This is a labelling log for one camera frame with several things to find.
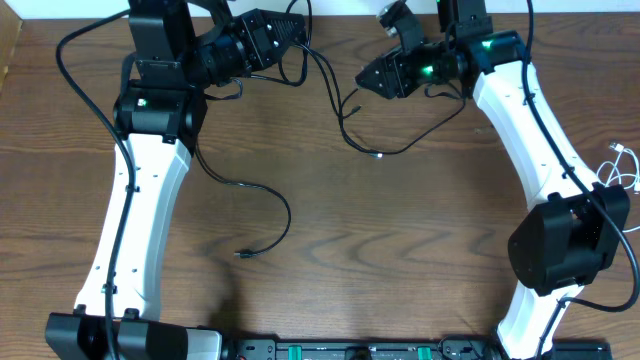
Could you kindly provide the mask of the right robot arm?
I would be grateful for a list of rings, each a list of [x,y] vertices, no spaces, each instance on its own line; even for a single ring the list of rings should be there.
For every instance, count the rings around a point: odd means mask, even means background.
[[[393,99],[458,81],[461,98],[487,116],[516,169],[528,208],[508,242],[518,283],[486,357],[594,359],[595,345],[571,349],[553,335],[581,291],[629,249],[629,196],[601,184],[571,145],[539,87],[531,36],[495,31],[481,1],[441,1],[437,9],[444,39],[430,43],[405,2],[385,6],[379,23],[400,43],[356,83]]]

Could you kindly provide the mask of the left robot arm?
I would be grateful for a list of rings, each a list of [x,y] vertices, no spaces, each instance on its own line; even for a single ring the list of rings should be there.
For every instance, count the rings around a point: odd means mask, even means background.
[[[262,78],[292,46],[307,45],[310,14],[254,9],[233,15],[206,1],[213,20],[194,30],[186,1],[133,1],[124,11],[135,49],[104,126],[115,142],[107,214],[71,313],[50,315],[45,339],[62,359],[234,359],[233,340],[206,327],[163,323],[161,279],[172,213],[193,161],[211,86]]]

